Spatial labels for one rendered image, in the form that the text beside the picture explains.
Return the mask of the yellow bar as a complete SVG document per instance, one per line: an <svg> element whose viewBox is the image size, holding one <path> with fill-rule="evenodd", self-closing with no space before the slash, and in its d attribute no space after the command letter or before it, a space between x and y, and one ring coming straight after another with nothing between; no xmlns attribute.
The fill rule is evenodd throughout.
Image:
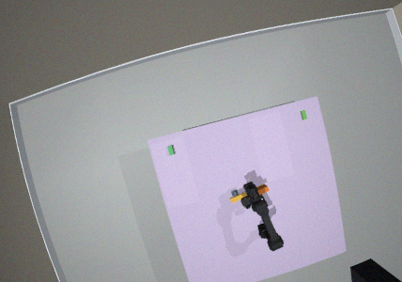
<svg viewBox="0 0 402 282"><path fill-rule="evenodd" d="M262 185L257 186L256 189L257 189L257 191L259 192L260 195L269 191L269 188L268 188L268 186L266 186L265 183L262 184ZM242 198L246 197L246 195L247 195L247 193L244 192L244 193L239 194L237 196L230 197L230 201L233 204L235 202L240 201Z"/></svg>

